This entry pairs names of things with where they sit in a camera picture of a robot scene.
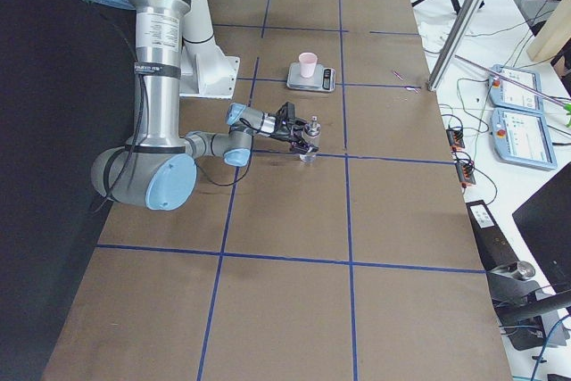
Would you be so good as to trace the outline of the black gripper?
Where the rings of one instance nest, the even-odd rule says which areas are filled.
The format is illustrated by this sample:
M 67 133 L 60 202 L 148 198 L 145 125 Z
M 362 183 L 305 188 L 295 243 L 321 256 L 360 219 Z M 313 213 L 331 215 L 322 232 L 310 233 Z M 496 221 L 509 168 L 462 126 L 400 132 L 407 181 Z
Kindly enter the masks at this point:
M 300 118 L 276 117 L 275 127 L 270 137 L 290 143 L 290 151 L 300 156 L 314 156 L 318 148 L 315 145 L 303 141 L 302 133 L 307 121 Z

